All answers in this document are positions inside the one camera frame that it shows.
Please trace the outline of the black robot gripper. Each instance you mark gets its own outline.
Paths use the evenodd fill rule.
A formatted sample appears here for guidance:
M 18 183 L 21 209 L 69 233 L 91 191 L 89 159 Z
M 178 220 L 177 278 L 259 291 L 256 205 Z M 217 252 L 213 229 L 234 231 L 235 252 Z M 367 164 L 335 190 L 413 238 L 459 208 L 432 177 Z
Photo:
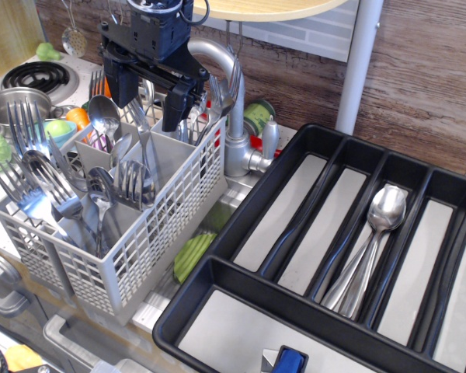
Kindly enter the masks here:
M 209 78 L 207 69 L 188 49 L 191 28 L 204 23 L 206 17 L 193 20 L 193 1 L 129 1 L 128 5 L 128 26 L 98 25 L 112 100 L 124 108 L 135 99 L 140 77 L 170 89 L 162 130 L 173 132 L 196 103 L 193 90 L 201 90 Z M 174 74 L 185 82 L 177 83 Z

